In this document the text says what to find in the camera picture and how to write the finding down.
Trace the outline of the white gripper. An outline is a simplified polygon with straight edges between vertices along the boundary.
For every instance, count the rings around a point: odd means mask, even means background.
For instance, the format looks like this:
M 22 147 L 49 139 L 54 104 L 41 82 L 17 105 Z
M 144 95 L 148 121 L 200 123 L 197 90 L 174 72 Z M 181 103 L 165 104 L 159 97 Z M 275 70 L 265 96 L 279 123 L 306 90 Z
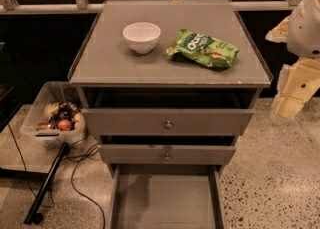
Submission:
M 287 42 L 289 52 L 308 57 L 285 65 L 278 81 L 279 100 L 274 113 L 294 118 L 320 89 L 320 0 L 301 0 L 290 17 L 270 30 L 265 39 Z

